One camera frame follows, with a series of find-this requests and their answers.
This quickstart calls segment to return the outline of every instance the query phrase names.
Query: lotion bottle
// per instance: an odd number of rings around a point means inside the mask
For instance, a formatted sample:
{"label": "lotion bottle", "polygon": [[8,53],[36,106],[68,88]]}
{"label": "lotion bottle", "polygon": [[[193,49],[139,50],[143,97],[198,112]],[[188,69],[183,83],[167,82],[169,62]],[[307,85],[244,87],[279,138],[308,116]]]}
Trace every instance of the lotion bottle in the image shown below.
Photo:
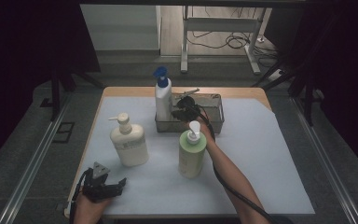
{"label": "lotion bottle", "polygon": [[167,68],[159,67],[153,74],[157,79],[156,121],[170,121],[172,112],[172,83],[167,78]]}
{"label": "lotion bottle", "polygon": [[135,166],[147,162],[149,155],[144,128],[139,124],[130,124],[127,113],[120,113],[110,120],[117,120],[119,124],[119,127],[110,133],[110,139],[121,163],[125,166]]}
{"label": "lotion bottle", "polygon": [[190,130],[183,132],[179,139],[179,173],[187,178],[199,175],[206,148],[206,138],[200,132],[200,123],[190,122]]}

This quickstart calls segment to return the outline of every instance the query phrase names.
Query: white pump cap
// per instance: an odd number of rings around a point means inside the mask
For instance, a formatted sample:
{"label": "white pump cap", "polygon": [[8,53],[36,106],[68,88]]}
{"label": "white pump cap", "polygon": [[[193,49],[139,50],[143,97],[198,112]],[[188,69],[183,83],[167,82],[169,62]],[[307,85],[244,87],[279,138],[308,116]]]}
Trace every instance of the white pump cap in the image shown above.
{"label": "white pump cap", "polygon": [[190,132],[187,133],[187,142],[196,145],[200,141],[200,128],[201,125],[198,121],[193,120],[190,122]]}
{"label": "white pump cap", "polygon": [[130,117],[127,113],[119,113],[117,117],[112,117],[109,120],[117,120],[120,124],[120,131],[122,133],[128,133],[131,131],[132,127],[129,124]]}

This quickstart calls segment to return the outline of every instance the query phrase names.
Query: white wall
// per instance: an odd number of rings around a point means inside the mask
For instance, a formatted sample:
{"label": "white wall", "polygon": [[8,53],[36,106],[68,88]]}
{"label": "white wall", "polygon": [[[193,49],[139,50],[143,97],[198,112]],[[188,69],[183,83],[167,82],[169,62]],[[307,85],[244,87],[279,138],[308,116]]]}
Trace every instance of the white wall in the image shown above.
{"label": "white wall", "polygon": [[159,49],[160,6],[81,5],[95,50]]}

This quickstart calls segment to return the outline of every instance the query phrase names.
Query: blue bottle cap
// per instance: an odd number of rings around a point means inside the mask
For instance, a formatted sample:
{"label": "blue bottle cap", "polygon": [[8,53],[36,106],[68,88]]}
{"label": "blue bottle cap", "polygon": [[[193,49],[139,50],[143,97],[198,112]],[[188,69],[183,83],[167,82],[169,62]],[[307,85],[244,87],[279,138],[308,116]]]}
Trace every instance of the blue bottle cap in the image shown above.
{"label": "blue bottle cap", "polygon": [[153,73],[153,76],[157,78],[157,85],[161,88],[165,88],[168,86],[168,79],[167,76],[167,68],[164,66],[160,66],[157,70]]}

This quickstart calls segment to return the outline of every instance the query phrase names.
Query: pump dispenser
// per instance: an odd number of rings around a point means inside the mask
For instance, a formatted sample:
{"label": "pump dispenser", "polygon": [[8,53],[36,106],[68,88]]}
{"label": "pump dispenser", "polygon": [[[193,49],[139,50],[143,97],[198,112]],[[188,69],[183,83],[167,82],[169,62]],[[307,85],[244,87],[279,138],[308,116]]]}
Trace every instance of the pump dispenser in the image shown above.
{"label": "pump dispenser", "polygon": [[200,123],[191,121],[190,130],[181,134],[179,139],[179,173],[187,178],[199,175],[202,168],[206,138],[200,132]]}
{"label": "pump dispenser", "polygon": [[172,83],[167,78],[167,68],[159,67],[153,74],[157,78],[156,121],[170,121],[172,112]]}
{"label": "pump dispenser", "polygon": [[110,139],[121,163],[125,166],[135,166],[147,162],[149,155],[144,128],[139,124],[130,124],[130,117],[127,113],[120,113],[109,120],[117,120],[119,124],[119,127],[110,133]]}

